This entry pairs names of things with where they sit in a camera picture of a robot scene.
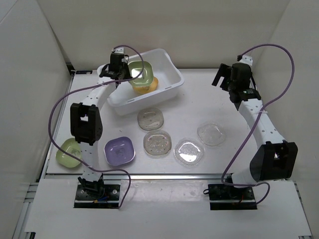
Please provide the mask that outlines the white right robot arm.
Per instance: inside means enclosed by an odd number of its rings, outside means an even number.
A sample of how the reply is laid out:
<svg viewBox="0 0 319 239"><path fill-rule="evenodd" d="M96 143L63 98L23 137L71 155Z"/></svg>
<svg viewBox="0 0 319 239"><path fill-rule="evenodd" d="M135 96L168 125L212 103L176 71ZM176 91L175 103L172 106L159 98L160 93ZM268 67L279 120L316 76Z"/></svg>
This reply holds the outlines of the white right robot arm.
<svg viewBox="0 0 319 239"><path fill-rule="evenodd" d="M298 153L296 143L286 141L275 129L259 92L250 86L251 77L252 71L248 64L221 64L212 82L213 86L220 83L221 89L229 93L230 101L246 120L250 128L249 136L254 137L258 147L249 166L231 174L224 182L224 194L229 199L237 198L244 187L289 179Z"/></svg>

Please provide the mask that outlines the purple square plate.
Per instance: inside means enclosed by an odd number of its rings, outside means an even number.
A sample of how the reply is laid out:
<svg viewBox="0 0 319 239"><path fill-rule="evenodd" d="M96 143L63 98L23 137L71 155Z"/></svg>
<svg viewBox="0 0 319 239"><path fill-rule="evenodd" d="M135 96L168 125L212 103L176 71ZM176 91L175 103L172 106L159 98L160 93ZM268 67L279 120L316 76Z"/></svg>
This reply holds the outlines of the purple square plate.
<svg viewBox="0 0 319 239"><path fill-rule="evenodd" d="M111 166L120 166L131 162L136 153L132 141L122 136L108 141L104 146L106 161Z"/></svg>

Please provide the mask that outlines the clear plate with dots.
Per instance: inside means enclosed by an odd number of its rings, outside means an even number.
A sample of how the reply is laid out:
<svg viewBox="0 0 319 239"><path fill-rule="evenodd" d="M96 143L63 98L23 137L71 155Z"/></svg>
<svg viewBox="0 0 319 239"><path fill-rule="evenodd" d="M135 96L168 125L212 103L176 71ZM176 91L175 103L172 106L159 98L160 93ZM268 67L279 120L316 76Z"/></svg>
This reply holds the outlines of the clear plate with dots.
<svg viewBox="0 0 319 239"><path fill-rule="evenodd" d="M165 157L172 148L171 136L164 130L150 131L144 136L143 146L151 157Z"/></svg>

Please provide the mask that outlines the clear textured plate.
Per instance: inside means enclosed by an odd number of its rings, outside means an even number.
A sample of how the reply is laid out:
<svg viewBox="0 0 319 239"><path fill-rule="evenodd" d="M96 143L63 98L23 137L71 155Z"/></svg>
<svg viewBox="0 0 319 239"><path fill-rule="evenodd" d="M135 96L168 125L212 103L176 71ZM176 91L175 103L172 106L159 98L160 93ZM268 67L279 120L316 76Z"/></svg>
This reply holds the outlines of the clear textured plate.
<svg viewBox="0 0 319 239"><path fill-rule="evenodd" d="M218 146L226 139L223 127L210 121L202 123L197 128L197 134L200 140L208 146Z"/></svg>
<svg viewBox="0 0 319 239"><path fill-rule="evenodd" d="M176 161L188 168L197 166L205 155L204 147L192 138L182 138L174 147Z"/></svg>

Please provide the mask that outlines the light green square plate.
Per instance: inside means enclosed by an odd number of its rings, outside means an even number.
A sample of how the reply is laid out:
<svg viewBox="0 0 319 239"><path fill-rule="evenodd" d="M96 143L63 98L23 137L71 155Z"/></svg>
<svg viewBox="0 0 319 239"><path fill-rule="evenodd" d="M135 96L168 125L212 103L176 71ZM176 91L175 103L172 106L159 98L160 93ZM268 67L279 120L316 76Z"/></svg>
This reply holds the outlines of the light green square plate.
<svg viewBox="0 0 319 239"><path fill-rule="evenodd" d="M132 61L128 64L130 74L134 80L129 81L133 87L148 87L154 80L151 64L147 61Z"/></svg>

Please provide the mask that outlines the clear textured plate front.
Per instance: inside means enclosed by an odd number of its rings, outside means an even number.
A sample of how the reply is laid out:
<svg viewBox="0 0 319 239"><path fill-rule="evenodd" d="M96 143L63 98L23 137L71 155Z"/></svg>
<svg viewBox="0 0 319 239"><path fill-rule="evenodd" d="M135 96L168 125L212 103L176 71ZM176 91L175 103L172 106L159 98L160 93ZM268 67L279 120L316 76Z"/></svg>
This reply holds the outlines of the clear textured plate front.
<svg viewBox="0 0 319 239"><path fill-rule="evenodd" d="M174 147L176 161L188 168L197 166L205 155L204 147L192 138L182 138Z"/></svg>

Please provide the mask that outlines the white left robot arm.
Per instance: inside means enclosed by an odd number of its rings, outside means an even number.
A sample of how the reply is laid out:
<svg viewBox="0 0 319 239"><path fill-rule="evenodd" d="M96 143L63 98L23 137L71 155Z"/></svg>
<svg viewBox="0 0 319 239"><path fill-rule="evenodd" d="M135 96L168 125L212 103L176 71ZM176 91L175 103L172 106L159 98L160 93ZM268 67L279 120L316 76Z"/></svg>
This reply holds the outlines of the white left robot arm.
<svg viewBox="0 0 319 239"><path fill-rule="evenodd" d="M78 178L84 192L93 199L104 197L105 187L102 173L96 172L99 168L98 140L103 133L100 109L107 98L120 83L115 80L131 77L124 50L114 50L110 55L110 63L102 67L97 87L80 103L73 103L70 107L71 134L81 149L84 169Z"/></svg>

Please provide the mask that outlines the yellow square plate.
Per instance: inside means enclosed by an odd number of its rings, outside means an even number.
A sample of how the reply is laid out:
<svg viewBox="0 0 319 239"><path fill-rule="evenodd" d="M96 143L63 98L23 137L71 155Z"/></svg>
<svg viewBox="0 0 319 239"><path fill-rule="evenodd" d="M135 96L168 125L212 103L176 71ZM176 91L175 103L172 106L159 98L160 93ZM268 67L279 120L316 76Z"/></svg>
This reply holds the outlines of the yellow square plate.
<svg viewBox="0 0 319 239"><path fill-rule="evenodd" d="M153 92L157 89L159 81L156 77L153 78L152 83L149 86L145 87L133 87L134 92L140 95L144 95L150 92Z"/></svg>

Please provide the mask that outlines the clear plate with slots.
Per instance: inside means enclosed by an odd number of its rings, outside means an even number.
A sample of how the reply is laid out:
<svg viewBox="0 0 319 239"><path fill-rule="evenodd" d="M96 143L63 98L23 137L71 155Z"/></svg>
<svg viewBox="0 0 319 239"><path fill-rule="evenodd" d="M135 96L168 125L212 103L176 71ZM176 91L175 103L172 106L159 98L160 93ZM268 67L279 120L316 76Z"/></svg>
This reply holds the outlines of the clear plate with slots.
<svg viewBox="0 0 319 239"><path fill-rule="evenodd" d="M151 131L163 126L164 117L158 108L147 108L138 112L137 121L141 129Z"/></svg>

